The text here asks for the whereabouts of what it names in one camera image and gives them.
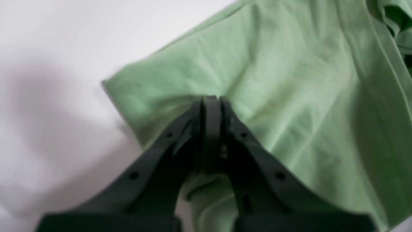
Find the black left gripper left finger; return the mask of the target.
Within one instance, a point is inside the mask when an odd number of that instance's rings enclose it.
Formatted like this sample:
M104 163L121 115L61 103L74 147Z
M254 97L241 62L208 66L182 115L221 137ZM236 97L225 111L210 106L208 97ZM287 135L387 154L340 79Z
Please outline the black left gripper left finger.
M97 195L45 215L37 232L181 232L175 216L183 181L194 168L202 98L170 123L156 142Z

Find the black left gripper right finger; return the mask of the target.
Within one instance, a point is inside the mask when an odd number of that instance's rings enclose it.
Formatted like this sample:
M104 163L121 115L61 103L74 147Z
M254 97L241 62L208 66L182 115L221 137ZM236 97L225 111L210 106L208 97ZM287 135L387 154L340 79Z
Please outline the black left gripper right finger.
M203 170L226 173L235 193L234 232L375 232L367 214L322 199L269 154L226 98L203 98Z

